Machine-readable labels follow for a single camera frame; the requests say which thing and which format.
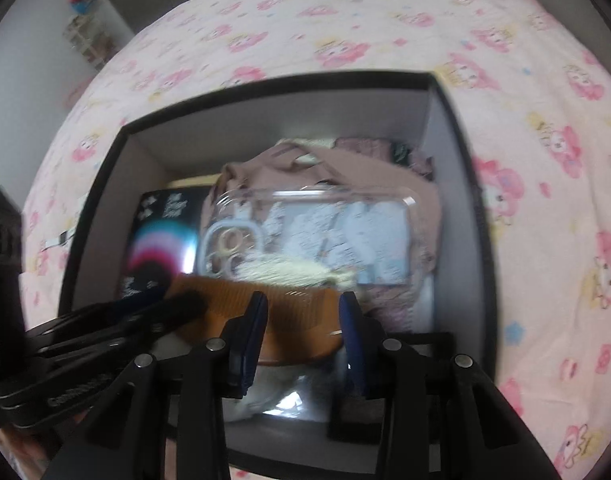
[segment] blue star print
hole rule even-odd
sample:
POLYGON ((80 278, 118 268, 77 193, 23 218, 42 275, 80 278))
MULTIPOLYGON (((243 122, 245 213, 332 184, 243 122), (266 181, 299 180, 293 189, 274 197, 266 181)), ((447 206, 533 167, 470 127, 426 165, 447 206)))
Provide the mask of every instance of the blue star print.
POLYGON ((525 328, 515 321, 506 326, 503 332, 505 332, 507 345, 518 346, 521 344, 521 340, 525 334, 525 328))

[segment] pink fabric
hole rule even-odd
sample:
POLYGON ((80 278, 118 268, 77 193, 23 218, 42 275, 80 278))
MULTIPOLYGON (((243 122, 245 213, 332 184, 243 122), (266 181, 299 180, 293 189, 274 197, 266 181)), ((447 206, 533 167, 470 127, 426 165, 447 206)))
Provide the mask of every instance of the pink fabric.
POLYGON ((141 31, 56 134, 24 208, 29 326, 53 318, 73 228, 120 127, 226 86, 432 71, 467 134, 499 285, 497 381, 581 479, 611 439, 611 78, 535 0, 191 0, 141 31))

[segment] brown comb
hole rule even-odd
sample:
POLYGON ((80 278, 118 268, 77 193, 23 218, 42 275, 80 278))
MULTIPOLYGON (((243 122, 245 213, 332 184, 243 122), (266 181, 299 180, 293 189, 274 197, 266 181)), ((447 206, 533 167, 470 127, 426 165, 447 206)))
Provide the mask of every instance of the brown comb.
POLYGON ((260 365, 291 365, 326 357, 341 347, 339 293, 333 288, 272 286, 228 282, 180 274, 167 296, 200 292, 207 303, 204 317, 176 331, 194 345, 218 337, 228 319, 242 316, 255 290, 268 297, 268 327, 258 358, 260 365))

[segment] storage box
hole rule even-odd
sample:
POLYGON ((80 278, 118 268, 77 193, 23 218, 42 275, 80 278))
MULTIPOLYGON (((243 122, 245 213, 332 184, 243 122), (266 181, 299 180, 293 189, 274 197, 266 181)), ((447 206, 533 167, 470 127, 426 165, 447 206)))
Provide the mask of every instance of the storage box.
MULTIPOLYGON (((497 340, 492 250, 466 141, 427 73, 336 72, 223 89, 124 126, 106 157, 72 243, 60 312, 114 298, 132 215, 142 193, 216 173, 284 137, 386 137, 433 158, 443 221, 435 273, 435 329, 493 376, 497 340)), ((281 478, 309 467, 371 473, 377 447, 333 442, 327 425, 261 415, 228 424, 229 460, 281 478)))

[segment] brown cloth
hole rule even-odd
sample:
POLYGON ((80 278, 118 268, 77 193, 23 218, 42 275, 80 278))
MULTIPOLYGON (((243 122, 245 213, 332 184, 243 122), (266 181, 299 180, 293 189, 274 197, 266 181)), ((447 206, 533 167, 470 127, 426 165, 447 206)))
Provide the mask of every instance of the brown cloth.
POLYGON ((294 190, 319 183, 354 188, 403 188, 409 192, 419 205, 419 216, 423 222, 422 238, 428 255, 426 270, 433 269, 441 225, 437 186, 407 168, 339 148, 327 149, 286 142, 247 162, 226 164, 205 199, 201 227, 207 227, 214 204, 227 191, 240 188, 294 190), (306 154, 314 155, 318 163, 297 163, 297 158, 306 154))

